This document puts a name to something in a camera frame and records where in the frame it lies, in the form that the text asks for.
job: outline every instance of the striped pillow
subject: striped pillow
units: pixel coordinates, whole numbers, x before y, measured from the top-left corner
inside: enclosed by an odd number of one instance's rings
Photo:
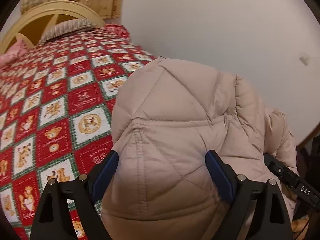
[[[88,19],[74,19],[59,23],[42,34],[40,45],[57,38],[63,34],[74,32],[77,30],[94,27],[95,25]]]

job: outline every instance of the pink pillow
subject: pink pillow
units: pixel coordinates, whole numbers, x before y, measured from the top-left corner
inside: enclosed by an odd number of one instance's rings
[[[13,63],[27,52],[26,43],[23,40],[14,43],[5,54],[0,55],[0,67]]]

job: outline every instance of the bed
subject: bed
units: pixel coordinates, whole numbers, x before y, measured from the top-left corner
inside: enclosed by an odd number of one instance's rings
[[[97,28],[37,44],[45,30],[74,18]],[[29,47],[0,70],[0,200],[22,240],[30,236],[46,182],[73,180],[107,155],[118,88],[155,59],[103,26],[86,6],[54,1],[28,11],[1,45],[4,52],[23,39]],[[74,203],[68,206],[78,238],[86,239]]]

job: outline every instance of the blue gripper pad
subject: blue gripper pad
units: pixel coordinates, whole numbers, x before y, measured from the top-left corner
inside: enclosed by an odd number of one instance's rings
[[[98,200],[101,200],[109,183],[116,172],[119,163],[119,155],[117,152],[113,152],[110,159],[102,168],[100,174],[95,180],[92,193],[91,193],[91,201],[96,203]]]
[[[224,171],[223,166],[226,164],[224,164],[216,152],[212,150],[208,151],[205,155],[205,165],[211,175],[212,181],[218,189],[221,199],[231,204],[235,198],[236,189]]]

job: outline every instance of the beige puffer jacket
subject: beige puffer jacket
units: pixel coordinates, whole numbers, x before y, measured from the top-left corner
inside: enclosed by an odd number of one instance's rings
[[[119,166],[102,218],[113,240],[211,239],[228,206],[205,166],[208,150],[250,180],[280,185],[263,152],[296,172],[284,115],[238,76],[188,61],[160,57],[132,74],[116,98],[112,138]],[[292,219],[295,203],[282,192]]]

